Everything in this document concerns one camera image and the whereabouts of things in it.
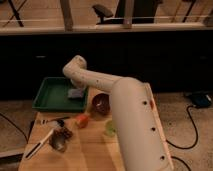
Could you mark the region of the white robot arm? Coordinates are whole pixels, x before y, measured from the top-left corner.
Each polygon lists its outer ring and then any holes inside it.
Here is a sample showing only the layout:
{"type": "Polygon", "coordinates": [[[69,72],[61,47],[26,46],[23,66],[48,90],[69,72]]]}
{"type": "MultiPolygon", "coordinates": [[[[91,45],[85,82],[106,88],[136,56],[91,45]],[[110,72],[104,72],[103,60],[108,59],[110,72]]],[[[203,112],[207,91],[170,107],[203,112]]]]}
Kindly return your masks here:
{"type": "Polygon", "coordinates": [[[79,55],[63,67],[63,74],[77,87],[90,86],[109,94],[125,171],[174,170],[152,91],[146,83],[90,71],[79,55]]]}

